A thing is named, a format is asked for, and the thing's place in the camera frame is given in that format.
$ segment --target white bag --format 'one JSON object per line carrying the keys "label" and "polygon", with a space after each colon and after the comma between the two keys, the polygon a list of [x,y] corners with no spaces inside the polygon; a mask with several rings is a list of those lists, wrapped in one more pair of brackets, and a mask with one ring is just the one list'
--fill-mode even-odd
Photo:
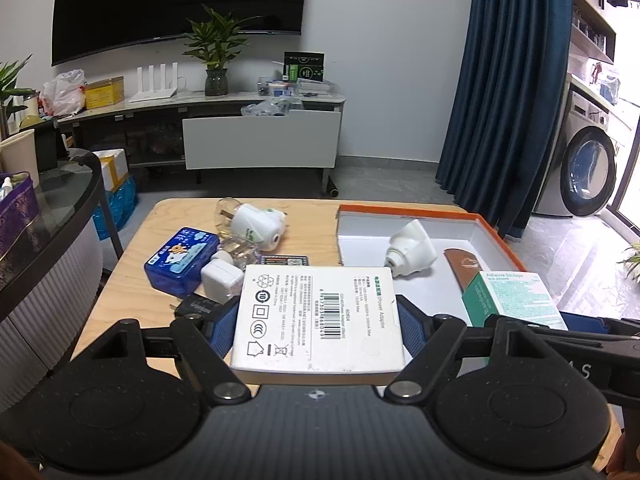
{"label": "white bag", "polygon": [[40,96],[44,111],[52,117],[77,114],[84,108],[84,70],[58,74],[53,81],[44,83]]}

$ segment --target blue plastic bag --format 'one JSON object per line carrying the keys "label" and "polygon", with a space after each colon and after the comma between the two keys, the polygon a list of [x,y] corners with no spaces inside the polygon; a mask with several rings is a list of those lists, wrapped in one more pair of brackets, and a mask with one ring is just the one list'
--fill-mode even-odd
{"label": "blue plastic bag", "polygon": [[[124,224],[127,223],[127,220],[129,220],[133,214],[133,210],[136,208],[136,203],[138,202],[136,181],[129,175],[128,179],[122,183],[122,186],[120,186],[115,193],[111,191],[106,191],[105,193],[107,194],[107,201],[109,202],[113,222],[119,231],[124,227]],[[95,230],[98,231],[98,238],[100,238],[100,240],[108,238],[109,233],[100,206],[94,210],[94,223]]]}

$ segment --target blue curtain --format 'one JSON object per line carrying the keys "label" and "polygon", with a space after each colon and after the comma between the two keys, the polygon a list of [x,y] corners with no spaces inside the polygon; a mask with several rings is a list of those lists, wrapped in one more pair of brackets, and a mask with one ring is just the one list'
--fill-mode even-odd
{"label": "blue curtain", "polygon": [[472,0],[436,180],[501,236],[526,227],[548,160],[572,0]]}

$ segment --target white router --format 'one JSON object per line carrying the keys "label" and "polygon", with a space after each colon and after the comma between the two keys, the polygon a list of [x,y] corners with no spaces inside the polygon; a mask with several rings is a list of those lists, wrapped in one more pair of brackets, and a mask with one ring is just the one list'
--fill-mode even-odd
{"label": "white router", "polygon": [[178,64],[173,65],[173,78],[171,86],[166,87],[166,64],[160,64],[160,89],[154,90],[154,66],[149,65],[149,90],[143,89],[142,86],[142,67],[138,67],[138,93],[129,99],[130,103],[136,101],[149,101],[151,99],[167,99],[171,97],[178,89]]}

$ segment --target black box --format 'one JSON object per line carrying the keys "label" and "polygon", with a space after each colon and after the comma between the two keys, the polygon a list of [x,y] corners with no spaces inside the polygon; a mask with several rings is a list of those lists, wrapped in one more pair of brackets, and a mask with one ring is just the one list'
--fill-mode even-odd
{"label": "black box", "polygon": [[322,81],[324,79],[324,54],[285,52],[282,78],[284,81],[295,82],[299,77]]}

